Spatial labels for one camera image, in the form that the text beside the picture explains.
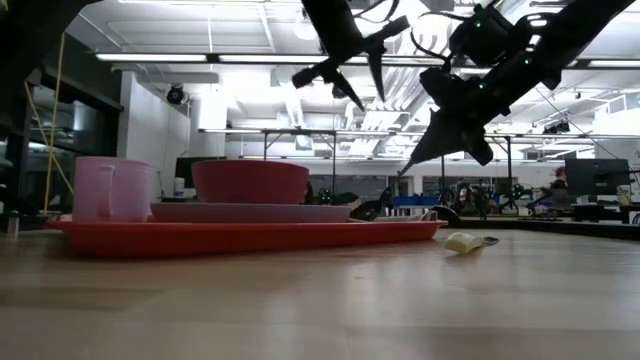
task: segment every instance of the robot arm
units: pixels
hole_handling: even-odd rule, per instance
[[[562,69],[573,62],[605,26],[635,0],[574,0],[557,14],[534,14],[509,23],[491,5],[477,6],[450,38],[455,56],[492,67],[483,78],[449,74],[450,64],[428,69],[420,81],[439,106],[411,155],[412,164],[459,151],[481,165],[493,159],[484,126],[542,82],[549,89],[561,82]],[[547,20],[534,28],[532,19]],[[533,35],[538,43],[529,45]]]

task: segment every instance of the red bowl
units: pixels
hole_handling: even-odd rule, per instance
[[[272,161],[201,161],[191,172],[205,203],[300,204],[309,179],[305,167]]]

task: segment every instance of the wire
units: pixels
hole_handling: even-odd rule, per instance
[[[602,144],[600,144],[599,142],[597,142],[595,139],[593,139],[587,132],[583,131],[578,125],[576,125],[573,121],[571,121],[569,119],[568,116],[566,116],[564,113],[562,113],[562,111],[560,111],[543,93],[542,91],[540,91],[540,89],[536,88],[536,91],[538,92],[538,94],[540,94],[540,96],[542,96],[542,98],[558,113],[560,114],[560,116],[562,116],[562,118],[568,122],[569,124],[573,125],[573,127],[575,127],[576,129],[578,129],[578,131],[580,131],[582,133],[582,135],[584,135],[587,139],[591,140],[591,142],[594,143],[594,145],[596,145],[597,147],[599,147],[600,149],[604,150],[607,154],[611,155],[614,159],[620,160],[619,157],[617,157],[614,153],[612,153],[611,151],[609,151],[609,149],[605,148]],[[634,168],[632,168],[631,166],[629,166],[629,170],[631,171],[635,171]],[[638,184],[638,186],[640,186],[640,181],[638,181],[638,174],[633,174],[633,177],[636,180],[636,184]]]
[[[60,37],[60,53],[58,55],[58,75],[56,78],[56,96],[53,100],[53,116],[51,117],[51,138],[49,139],[49,164],[47,165],[47,188],[44,195],[44,215],[49,213],[49,192],[51,191],[51,166],[53,165],[53,141],[56,135],[56,120],[58,117],[58,97],[60,96],[60,77],[62,76],[62,59],[64,55],[64,32]]]
[[[367,18],[363,17],[364,14],[374,10],[378,6],[382,5],[385,1],[387,1],[387,0],[378,1],[377,3],[369,6],[368,8],[362,10],[359,13],[355,14],[353,16],[353,18],[354,19],[362,19],[362,20],[370,22],[372,24],[382,24],[382,23],[385,23],[385,22],[389,21],[391,19],[391,17],[393,16],[393,14],[395,14],[396,10],[398,9],[398,5],[400,4],[400,0],[393,0],[393,3],[391,4],[391,8],[389,9],[389,12],[384,17],[384,19],[382,19],[381,21],[375,21],[375,20],[371,20],[371,19],[367,19]]]
[[[446,13],[446,12],[442,12],[442,11],[427,11],[426,13],[423,13],[422,15],[418,16],[416,18],[416,23],[418,20],[420,20],[421,18],[428,16],[428,15],[439,15],[439,16],[445,16],[448,17],[450,19],[453,20],[458,20],[458,21],[465,21],[468,18],[464,17],[464,16],[458,16],[458,15],[454,15],[454,14],[450,14],[450,13]],[[416,36],[414,33],[414,28],[415,25],[411,27],[411,31],[409,32],[409,37],[411,38],[411,42],[413,43],[413,45],[416,47],[416,49],[418,49],[419,51],[429,55],[429,56],[433,56],[435,58],[441,59],[445,62],[445,67],[450,68],[451,67],[451,60],[453,59],[453,57],[455,56],[455,54],[450,54],[449,56],[444,56],[442,54],[438,54],[434,51],[431,50],[427,50],[425,49],[422,45],[420,45],[420,43],[416,40]]]

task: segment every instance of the table surface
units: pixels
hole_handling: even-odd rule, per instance
[[[637,243],[523,231],[163,261],[0,241],[6,359],[637,359]]]

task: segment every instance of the white wall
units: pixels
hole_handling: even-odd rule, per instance
[[[191,102],[191,135],[189,136],[189,153],[191,157],[203,156],[224,156],[225,154],[225,134],[201,133],[198,132],[203,123],[211,121],[212,117],[222,117],[221,113],[211,114],[202,100]],[[223,125],[226,126],[226,105],[224,111]]]
[[[176,158],[189,149],[190,120],[162,97],[140,85],[132,72],[122,75],[118,157],[144,161],[156,171],[154,195],[173,194]]]

